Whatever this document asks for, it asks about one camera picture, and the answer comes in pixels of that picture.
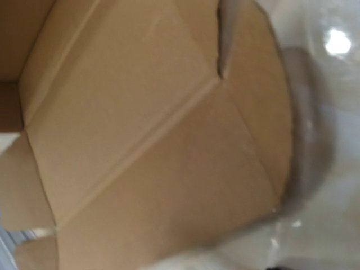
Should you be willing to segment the brown cardboard box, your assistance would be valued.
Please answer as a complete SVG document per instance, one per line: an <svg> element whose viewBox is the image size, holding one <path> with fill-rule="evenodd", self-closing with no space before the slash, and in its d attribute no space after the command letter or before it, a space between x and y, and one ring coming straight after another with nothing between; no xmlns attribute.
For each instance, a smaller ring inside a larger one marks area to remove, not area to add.
<svg viewBox="0 0 360 270"><path fill-rule="evenodd" d="M139 269L270 216L291 102L256 1L2 1L16 269Z"/></svg>

